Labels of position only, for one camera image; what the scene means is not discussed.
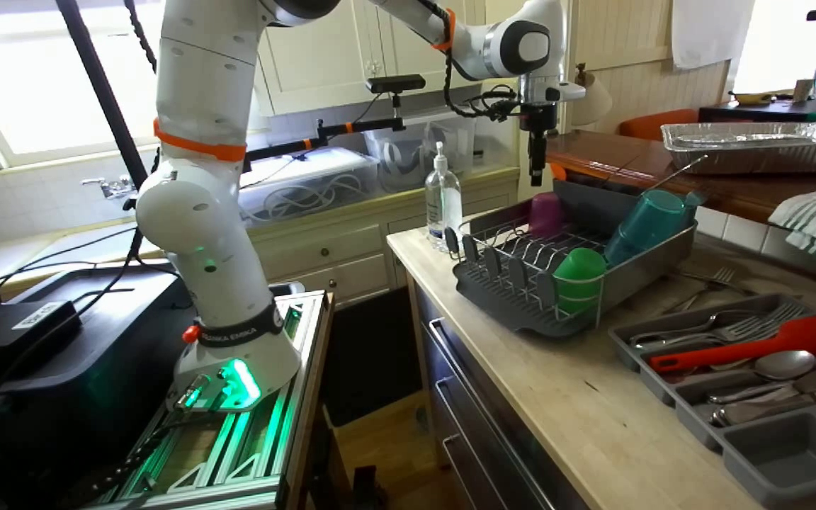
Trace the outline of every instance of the orange ring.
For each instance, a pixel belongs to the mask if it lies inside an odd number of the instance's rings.
[[[435,46],[435,50],[446,53],[453,49],[453,31],[456,31],[456,11],[446,8],[446,38]]]
[[[194,152],[208,152],[208,155],[212,155],[218,161],[243,161],[243,155],[248,155],[243,144],[205,144],[205,141],[195,141],[195,138],[164,133],[158,127],[158,118],[153,123],[153,133],[157,133],[157,138],[163,138],[167,144],[175,144],[175,148],[194,151]]]

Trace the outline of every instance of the green cup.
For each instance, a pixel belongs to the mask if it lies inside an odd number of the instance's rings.
[[[598,250],[576,246],[552,270],[555,307],[564,314],[598,308],[605,295],[607,257]]]

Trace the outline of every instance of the countertop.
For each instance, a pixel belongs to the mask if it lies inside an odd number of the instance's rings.
[[[538,341],[504,329],[459,295],[453,260],[423,229],[388,235],[388,244],[590,507],[760,507],[719,454],[694,440],[613,351],[613,329],[658,318],[658,308],[701,288],[698,280],[658,280],[596,329]],[[711,274],[719,260],[753,291],[803,288],[816,307],[813,277],[705,235],[681,270]]]
[[[674,193],[701,193],[705,206],[768,222],[792,196],[813,193],[816,172],[807,176],[674,176],[671,155],[660,141],[616,133],[568,133],[549,138],[549,161],[568,168],[569,179],[598,179],[619,186],[664,186]]]

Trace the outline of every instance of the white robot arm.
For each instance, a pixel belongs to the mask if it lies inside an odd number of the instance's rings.
[[[452,53],[469,80],[522,77],[522,127],[534,168],[564,93],[564,0],[528,0],[497,26],[463,26],[436,0],[375,0]],[[158,169],[140,189],[143,232],[163,246],[194,295],[173,392],[180,406],[248,410],[300,369],[263,266],[238,216],[258,42],[269,26],[300,26],[338,0],[167,0],[158,60]]]

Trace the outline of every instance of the water bottle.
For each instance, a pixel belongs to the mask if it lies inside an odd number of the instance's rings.
[[[446,229],[456,229],[463,223],[463,181],[449,169],[449,159],[442,141],[436,141],[435,169],[425,181],[429,189],[429,232],[435,237],[446,237]]]

